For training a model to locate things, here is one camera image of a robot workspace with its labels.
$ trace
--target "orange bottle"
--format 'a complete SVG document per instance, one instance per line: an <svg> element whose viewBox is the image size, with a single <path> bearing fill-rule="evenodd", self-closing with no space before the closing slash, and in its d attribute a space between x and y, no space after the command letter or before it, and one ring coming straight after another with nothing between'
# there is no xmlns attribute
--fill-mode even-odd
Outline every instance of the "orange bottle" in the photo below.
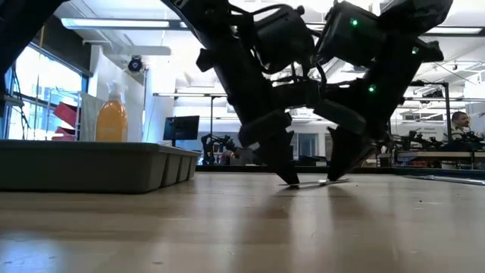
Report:
<svg viewBox="0 0 485 273"><path fill-rule="evenodd" d="M108 101L101 107L96 122L96 141L126 142L128 139L128 115L123 106L118 83L108 83Z"/></svg>

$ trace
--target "man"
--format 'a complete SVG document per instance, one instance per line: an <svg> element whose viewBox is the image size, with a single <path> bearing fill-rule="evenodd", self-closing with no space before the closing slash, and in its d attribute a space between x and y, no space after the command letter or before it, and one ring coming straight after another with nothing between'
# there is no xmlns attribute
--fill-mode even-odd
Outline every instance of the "man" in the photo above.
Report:
<svg viewBox="0 0 485 273"><path fill-rule="evenodd" d="M462 111L457 111L453 113L452 116L452 140L460 140L462 138L462 134L466 133L465 128L470 127L470 117ZM448 130L445 131L443 134L443 142L448 142ZM467 161L458 161L458 162L442 162L441 168L450 170L450 169L470 169L471 164Z"/></svg>

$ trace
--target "security camera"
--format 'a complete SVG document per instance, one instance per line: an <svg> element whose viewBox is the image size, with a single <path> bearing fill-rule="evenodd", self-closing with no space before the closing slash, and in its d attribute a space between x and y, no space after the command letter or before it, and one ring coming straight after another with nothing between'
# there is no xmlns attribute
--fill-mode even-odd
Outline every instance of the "security camera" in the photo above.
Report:
<svg viewBox="0 0 485 273"><path fill-rule="evenodd" d="M138 73L143 69L142 56L133 56L128 64L128 70Z"/></svg>

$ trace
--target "gray plastic tray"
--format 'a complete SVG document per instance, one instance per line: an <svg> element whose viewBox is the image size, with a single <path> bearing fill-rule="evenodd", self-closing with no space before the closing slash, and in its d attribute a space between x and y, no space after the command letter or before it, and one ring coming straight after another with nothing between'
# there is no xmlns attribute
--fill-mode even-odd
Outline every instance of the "gray plastic tray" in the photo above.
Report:
<svg viewBox="0 0 485 273"><path fill-rule="evenodd" d="M0 140L0 155L0 190L146 193L161 186L171 155L199 153L152 143Z"/></svg>

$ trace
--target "monitor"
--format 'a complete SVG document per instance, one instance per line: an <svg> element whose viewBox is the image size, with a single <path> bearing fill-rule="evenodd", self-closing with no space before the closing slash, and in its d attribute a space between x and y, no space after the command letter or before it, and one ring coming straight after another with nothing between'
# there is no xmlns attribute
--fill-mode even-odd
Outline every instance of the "monitor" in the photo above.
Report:
<svg viewBox="0 0 485 273"><path fill-rule="evenodd" d="M172 117L165 121L164 140L197 140L200 116Z"/></svg>

